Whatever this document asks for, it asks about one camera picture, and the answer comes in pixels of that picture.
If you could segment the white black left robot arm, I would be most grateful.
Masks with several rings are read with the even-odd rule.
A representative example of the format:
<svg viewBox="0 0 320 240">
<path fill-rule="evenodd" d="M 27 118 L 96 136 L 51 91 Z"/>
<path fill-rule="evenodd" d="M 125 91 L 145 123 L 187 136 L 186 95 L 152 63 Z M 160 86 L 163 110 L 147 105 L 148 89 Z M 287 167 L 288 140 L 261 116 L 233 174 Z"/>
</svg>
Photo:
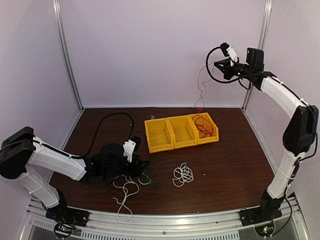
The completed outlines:
<svg viewBox="0 0 320 240">
<path fill-rule="evenodd" d="M 83 184 L 105 183 L 110 178 L 128 175 L 141 176 L 150 164 L 135 153 L 141 144 L 137 136 L 123 145 L 109 143 L 91 157 L 73 155 L 57 149 L 34 135 L 31 127 L 24 127 L 2 142 L 0 175 L 19 182 L 29 194 L 38 198 L 54 220 L 67 222 L 72 211 L 64 194 L 42 179 L 33 166 L 60 173 Z"/>
</svg>

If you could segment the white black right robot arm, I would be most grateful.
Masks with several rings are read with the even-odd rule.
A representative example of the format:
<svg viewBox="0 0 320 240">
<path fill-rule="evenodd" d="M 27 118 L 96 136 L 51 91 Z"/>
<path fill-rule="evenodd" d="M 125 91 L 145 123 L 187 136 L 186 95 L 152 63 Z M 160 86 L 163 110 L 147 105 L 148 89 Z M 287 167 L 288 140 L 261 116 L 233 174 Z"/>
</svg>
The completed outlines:
<svg viewBox="0 0 320 240">
<path fill-rule="evenodd" d="M 253 87 L 274 100 L 289 118 L 282 135 L 284 150 L 278 170 L 264 191 L 259 207 L 251 212 L 260 221 L 268 221 L 277 215 L 301 162 L 308 159 L 307 152 L 312 144 L 318 142 L 319 109 L 299 97 L 274 73 L 264 70 L 263 50 L 247 48 L 246 62 L 240 63 L 236 51 L 228 43 L 222 43 L 217 49 L 225 56 L 225 59 L 214 62 L 223 74 L 222 84 L 248 80 Z"/>
</svg>

